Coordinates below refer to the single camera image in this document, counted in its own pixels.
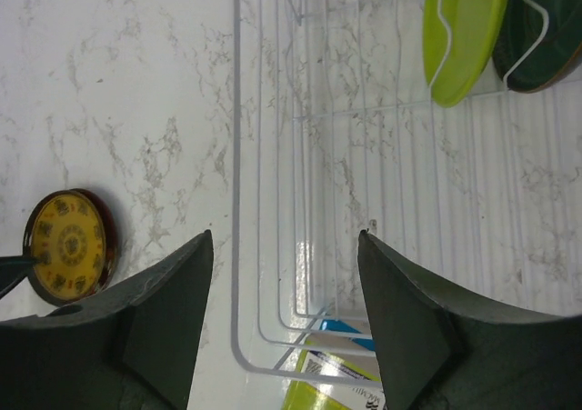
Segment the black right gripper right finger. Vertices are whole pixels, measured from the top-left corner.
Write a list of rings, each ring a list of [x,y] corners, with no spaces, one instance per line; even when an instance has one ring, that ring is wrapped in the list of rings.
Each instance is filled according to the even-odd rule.
[[[581,319],[504,304],[374,235],[357,262],[391,409],[578,409]]]

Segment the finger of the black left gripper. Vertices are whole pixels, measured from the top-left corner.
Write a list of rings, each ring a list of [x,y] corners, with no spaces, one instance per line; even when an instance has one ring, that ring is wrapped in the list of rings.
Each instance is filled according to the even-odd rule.
[[[0,298],[13,290],[37,264],[33,256],[16,255],[0,258]]]

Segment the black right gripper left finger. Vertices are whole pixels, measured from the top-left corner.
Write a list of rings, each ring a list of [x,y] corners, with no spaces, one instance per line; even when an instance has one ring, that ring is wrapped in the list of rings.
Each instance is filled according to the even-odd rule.
[[[2,322],[2,408],[185,409],[213,262],[204,231],[97,295]]]

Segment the yellow brown patterned plate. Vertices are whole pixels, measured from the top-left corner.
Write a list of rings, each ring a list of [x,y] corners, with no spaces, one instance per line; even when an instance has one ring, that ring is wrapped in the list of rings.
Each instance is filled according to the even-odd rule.
[[[28,218],[23,253],[37,260],[27,278],[47,303],[62,306],[96,295],[109,286],[119,259],[112,212],[88,189],[53,192]]]

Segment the lime green plate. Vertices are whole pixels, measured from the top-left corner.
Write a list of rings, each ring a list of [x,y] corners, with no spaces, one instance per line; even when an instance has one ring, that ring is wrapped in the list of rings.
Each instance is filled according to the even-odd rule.
[[[441,107],[472,90],[497,42],[508,0],[425,0],[423,64],[426,85]]]

